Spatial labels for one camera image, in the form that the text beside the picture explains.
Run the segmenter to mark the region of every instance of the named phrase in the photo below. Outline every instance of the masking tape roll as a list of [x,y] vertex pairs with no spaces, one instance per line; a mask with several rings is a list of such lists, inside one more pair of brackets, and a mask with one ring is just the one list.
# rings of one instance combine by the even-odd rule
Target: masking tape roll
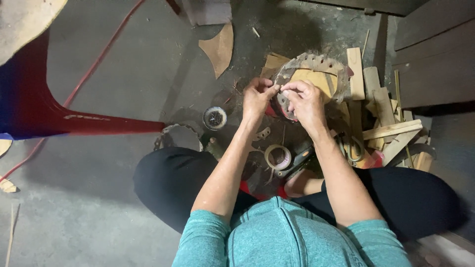
[[[269,157],[272,157],[271,155],[271,152],[275,149],[282,149],[284,150],[284,153],[285,153],[285,158],[284,158],[284,161],[282,161],[281,163],[277,164],[277,165],[273,165],[270,160],[269,160]],[[290,165],[290,161],[292,160],[292,155],[290,154],[290,151],[284,147],[284,146],[281,146],[279,144],[273,144],[273,145],[270,145],[267,149],[266,149],[266,152],[264,152],[264,159],[266,160],[267,164],[269,165],[269,167],[271,167],[272,169],[274,170],[277,170],[277,171],[280,171],[280,170],[283,170],[285,168],[287,168],[289,165]]]

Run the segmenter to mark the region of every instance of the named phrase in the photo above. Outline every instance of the concrete floor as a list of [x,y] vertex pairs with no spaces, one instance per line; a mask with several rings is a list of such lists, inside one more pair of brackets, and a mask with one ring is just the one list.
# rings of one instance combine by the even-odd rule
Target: concrete floor
[[[135,1],[69,1],[51,25],[48,85],[62,103],[93,63]],[[218,79],[199,39],[222,26],[192,28],[163,0],[146,1],[81,89],[78,111],[159,120],[206,131],[203,111],[223,106],[258,76],[265,55],[295,57],[308,50],[346,63],[346,48],[363,47],[371,66],[379,15],[321,4],[244,0],[233,4],[234,50]],[[261,38],[252,32],[255,27]],[[225,106],[228,125],[215,132],[226,146],[242,110],[240,96]],[[285,123],[288,132],[298,126]],[[266,119],[269,142],[280,140],[284,123]],[[298,135],[289,135],[292,146]],[[153,149],[156,134],[74,136],[49,139],[41,152],[11,175],[21,192],[0,194],[0,262],[6,257],[11,203],[21,203],[10,266],[170,266],[180,235],[154,217],[133,193],[137,162]],[[14,142],[0,160],[0,173],[23,159],[36,140]],[[267,180],[267,173],[262,174]]]

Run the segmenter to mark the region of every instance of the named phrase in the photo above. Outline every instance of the red plastic chair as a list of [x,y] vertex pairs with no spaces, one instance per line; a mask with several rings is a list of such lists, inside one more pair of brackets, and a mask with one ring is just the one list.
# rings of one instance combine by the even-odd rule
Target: red plastic chair
[[0,66],[0,139],[161,132],[162,122],[69,110],[46,83],[49,30]]

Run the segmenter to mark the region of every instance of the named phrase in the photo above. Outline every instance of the teal shirt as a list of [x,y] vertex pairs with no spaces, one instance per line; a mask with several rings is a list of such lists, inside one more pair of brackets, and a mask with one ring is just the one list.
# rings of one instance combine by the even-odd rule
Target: teal shirt
[[273,197],[253,205],[231,226],[205,210],[191,213],[173,267],[411,267],[383,220],[340,231],[302,206]]

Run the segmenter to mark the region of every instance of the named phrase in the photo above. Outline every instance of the bowl of screws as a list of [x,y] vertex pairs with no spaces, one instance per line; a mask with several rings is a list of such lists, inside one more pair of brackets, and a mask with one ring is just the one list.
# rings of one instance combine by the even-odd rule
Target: bowl of screws
[[209,107],[203,113],[203,123],[208,129],[212,131],[220,130],[224,127],[224,125],[226,125],[227,121],[228,115],[224,109],[218,106]]

